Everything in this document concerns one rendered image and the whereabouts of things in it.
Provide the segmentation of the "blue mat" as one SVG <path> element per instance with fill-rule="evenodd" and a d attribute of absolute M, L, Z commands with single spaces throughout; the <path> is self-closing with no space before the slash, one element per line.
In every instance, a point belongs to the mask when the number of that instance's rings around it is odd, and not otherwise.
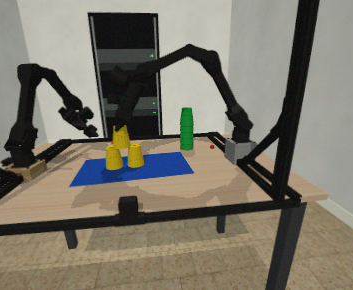
<path fill-rule="evenodd" d="M 112 183 L 157 177 L 193 174 L 181 152 L 143 155 L 144 165 L 128 166 L 128 156 L 122 157 L 123 167 L 106 169 L 106 158 L 86 160 L 69 187 Z"/>

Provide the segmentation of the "yellow cup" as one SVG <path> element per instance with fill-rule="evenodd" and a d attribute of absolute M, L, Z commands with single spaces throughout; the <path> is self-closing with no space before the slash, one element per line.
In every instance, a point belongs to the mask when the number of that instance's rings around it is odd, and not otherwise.
<path fill-rule="evenodd" d="M 113 146 L 106 147 L 106 169 L 117 170 L 123 167 L 123 161 L 119 149 Z"/>
<path fill-rule="evenodd" d="M 115 126 L 113 126 L 113 148 L 115 149 L 125 149 L 131 146 L 129 134 L 126 125 L 123 126 L 119 131 L 114 131 Z"/>
<path fill-rule="evenodd" d="M 132 168 L 144 165 L 143 153 L 140 144 L 131 144 L 128 148 L 128 166 Z"/>

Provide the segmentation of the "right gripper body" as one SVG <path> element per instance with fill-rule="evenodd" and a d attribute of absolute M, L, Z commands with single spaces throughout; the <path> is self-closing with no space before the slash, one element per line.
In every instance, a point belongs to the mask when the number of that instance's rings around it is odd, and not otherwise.
<path fill-rule="evenodd" d="M 124 119 L 124 120 L 126 120 L 126 121 L 128 121 L 128 122 L 131 122 L 132 119 L 133 119 L 133 115 L 130 114 L 130 112 L 131 112 L 131 113 L 134 112 L 134 109 L 135 109 L 136 105 L 137 105 L 138 102 L 139 102 L 139 101 L 138 101 L 139 98 L 137 98 L 137 97 L 131 95 L 131 94 L 128 93 L 127 91 L 125 92 L 124 97 L 125 97 L 124 105 L 123 105 L 123 107 L 120 107 L 120 106 L 118 105 L 119 108 L 117 108 L 117 110 L 116 110 L 116 112 L 115 112 L 115 116 L 117 116 L 117 117 L 119 117 L 119 118 L 122 118 L 122 119 Z M 123 108 L 124 110 L 123 110 L 122 108 Z M 127 112 L 126 110 L 127 110 L 128 112 Z"/>

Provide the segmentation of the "green cup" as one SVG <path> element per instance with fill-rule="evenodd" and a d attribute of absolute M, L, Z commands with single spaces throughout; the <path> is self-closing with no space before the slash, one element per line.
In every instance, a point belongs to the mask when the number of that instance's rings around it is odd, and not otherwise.
<path fill-rule="evenodd" d="M 193 144 L 189 144 L 189 145 L 180 144 L 180 149 L 181 150 L 192 150 Z"/>
<path fill-rule="evenodd" d="M 180 126 L 180 132 L 189 133 L 193 131 L 193 126 Z"/>
<path fill-rule="evenodd" d="M 193 114 L 192 108 L 185 107 L 182 108 L 181 118 L 180 118 L 180 126 L 193 126 Z"/>
<path fill-rule="evenodd" d="M 193 137 L 194 137 L 193 132 L 189 132 L 189 133 L 180 132 L 180 138 L 190 139 Z"/>
<path fill-rule="evenodd" d="M 189 144 L 193 144 L 193 138 L 190 139 L 184 139 L 184 138 L 180 138 L 180 143 L 184 144 L 184 145 L 189 145 Z"/>

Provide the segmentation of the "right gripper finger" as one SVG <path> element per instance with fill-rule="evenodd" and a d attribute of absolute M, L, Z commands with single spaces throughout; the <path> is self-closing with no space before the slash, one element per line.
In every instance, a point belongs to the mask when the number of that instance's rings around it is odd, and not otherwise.
<path fill-rule="evenodd" d="M 128 121 L 126 121 L 126 120 L 124 120 L 124 119 L 122 119 L 122 118 L 119 118 L 119 117 L 117 117 L 116 116 L 116 118 L 117 118 L 117 122 L 116 122 L 116 126 L 115 126 L 115 130 L 114 131 L 119 131 L 123 126 L 125 126 L 127 123 L 128 123 Z"/>

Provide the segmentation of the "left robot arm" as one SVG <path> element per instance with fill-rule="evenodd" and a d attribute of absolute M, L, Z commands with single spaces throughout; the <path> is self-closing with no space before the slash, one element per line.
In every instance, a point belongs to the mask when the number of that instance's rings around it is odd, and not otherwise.
<path fill-rule="evenodd" d="M 38 128 L 34 128 L 32 121 L 36 88 L 42 78 L 46 79 L 63 99 L 63 104 L 67 109 L 61 107 L 58 111 L 62 118 L 72 108 L 79 110 L 78 113 L 86 121 L 87 119 L 91 120 L 94 114 L 88 107 L 83 108 L 81 100 L 67 89 L 52 69 L 41 67 L 36 63 L 21 64 L 17 68 L 17 76 L 21 84 L 17 121 L 11 128 L 9 139 L 4 148 L 6 151 L 10 151 L 14 164 L 11 168 L 27 168 L 38 161 L 35 160 L 32 152 L 32 149 L 35 148 Z"/>

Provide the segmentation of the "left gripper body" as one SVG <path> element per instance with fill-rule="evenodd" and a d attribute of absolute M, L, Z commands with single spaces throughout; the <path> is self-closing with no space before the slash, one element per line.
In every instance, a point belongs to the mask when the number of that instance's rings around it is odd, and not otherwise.
<path fill-rule="evenodd" d="M 75 111 L 74 109 L 70 109 L 64 116 L 63 116 L 63 120 L 65 120 L 66 122 L 69 121 L 69 119 L 71 119 L 71 117 L 76 113 L 77 111 Z M 73 114 L 73 115 L 72 115 Z M 86 124 L 86 120 L 84 118 L 81 117 L 81 119 L 84 121 L 84 123 Z M 83 134 L 87 135 L 87 133 L 92 129 L 93 125 L 90 124 L 88 126 L 88 128 L 82 128 L 82 127 L 77 127 L 74 126 L 75 128 L 77 128 L 78 130 L 82 129 L 84 130 Z"/>

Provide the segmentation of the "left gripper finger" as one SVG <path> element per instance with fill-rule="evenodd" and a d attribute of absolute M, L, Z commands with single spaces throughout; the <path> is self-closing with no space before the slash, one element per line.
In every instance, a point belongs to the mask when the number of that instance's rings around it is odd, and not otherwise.
<path fill-rule="evenodd" d="M 90 137 L 98 137 L 98 133 L 96 132 L 97 128 L 96 127 L 92 127 L 92 129 L 87 133 L 86 136 Z"/>
<path fill-rule="evenodd" d="M 81 115 L 78 112 L 71 117 L 68 123 L 72 126 L 87 128 L 87 125 L 81 120 Z"/>

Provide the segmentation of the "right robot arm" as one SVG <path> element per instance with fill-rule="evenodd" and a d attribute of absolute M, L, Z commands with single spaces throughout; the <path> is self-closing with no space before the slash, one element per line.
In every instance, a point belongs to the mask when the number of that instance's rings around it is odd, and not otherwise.
<path fill-rule="evenodd" d="M 178 62 L 178 60 L 183 57 L 190 56 L 189 58 L 201 63 L 202 67 L 206 72 L 213 78 L 226 106 L 227 111 L 225 114 L 228 120 L 233 122 L 234 130 L 232 131 L 232 140 L 236 143 L 247 143 L 251 142 L 250 129 L 253 127 L 253 123 L 248 119 L 248 115 L 245 110 L 237 103 L 223 73 L 221 68 L 221 62 L 219 55 L 214 50 L 206 50 L 192 44 L 187 44 L 186 46 L 171 52 L 159 59 L 147 61 L 140 63 L 136 68 L 127 74 L 127 71 L 119 67 L 118 65 L 110 72 L 108 81 L 112 84 L 123 88 L 127 87 L 127 92 L 131 95 L 140 98 L 144 88 L 149 88 L 149 83 L 144 83 L 141 80 L 137 82 L 135 80 L 130 80 L 129 77 L 140 78 L 147 80 L 153 75 L 155 75 L 161 69 Z M 195 58 L 195 57 L 199 57 Z M 202 59 L 202 60 L 201 60 Z M 204 60 L 204 61 L 203 61 Z M 176 61 L 176 62 L 175 62 Z M 212 64 L 211 64 L 212 63 Z M 146 66 L 146 67 L 145 67 Z M 130 76 L 131 75 L 131 76 Z M 152 76 L 150 76 L 152 75 Z M 130 82 L 130 84 L 128 84 Z M 109 97 L 110 96 L 110 97 Z M 117 100 L 117 101 L 115 101 Z M 124 105 L 124 96 L 118 96 L 116 94 L 107 95 L 107 104 L 120 104 L 120 107 Z M 241 126 L 241 127 L 240 127 Z"/>

